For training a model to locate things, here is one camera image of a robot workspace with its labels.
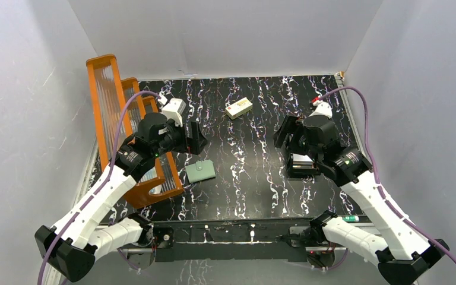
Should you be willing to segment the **mint green card holder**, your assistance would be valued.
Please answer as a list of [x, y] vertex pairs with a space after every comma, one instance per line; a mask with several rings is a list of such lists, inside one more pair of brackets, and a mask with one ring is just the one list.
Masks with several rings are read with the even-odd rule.
[[215, 168], [211, 160], [200, 160], [185, 166], [189, 183], [205, 181], [216, 177]]

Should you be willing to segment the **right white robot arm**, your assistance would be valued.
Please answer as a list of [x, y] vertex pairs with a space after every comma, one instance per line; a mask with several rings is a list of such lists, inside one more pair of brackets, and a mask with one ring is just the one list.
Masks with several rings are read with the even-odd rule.
[[352, 226], [332, 211], [311, 220], [312, 241], [339, 243], [376, 265], [389, 284], [413, 284], [449, 250], [442, 239], [431, 239], [412, 229], [395, 202], [376, 182], [373, 167], [357, 147], [343, 146], [334, 122], [325, 115], [301, 119], [286, 116], [274, 134], [274, 145], [287, 144], [295, 154], [310, 157], [318, 173], [353, 198], [379, 235]]

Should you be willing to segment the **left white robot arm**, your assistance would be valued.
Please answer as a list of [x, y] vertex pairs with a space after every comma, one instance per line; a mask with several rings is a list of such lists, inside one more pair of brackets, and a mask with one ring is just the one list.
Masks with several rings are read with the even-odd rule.
[[145, 115], [137, 131], [114, 151], [99, 181], [53, 226], [37, 229], [34, 238], [43, 258], [38, 284], [47, 265], [77, 282], [104, 255], [132, 243], [151, 245], [153, 226], [136, 214], [105, 229], [97, 227], [115, 203], [155, 166], [157, 158], [170, 151], [199, 155], [207, 143], [198, 122], [185, 128], [162, 113]]

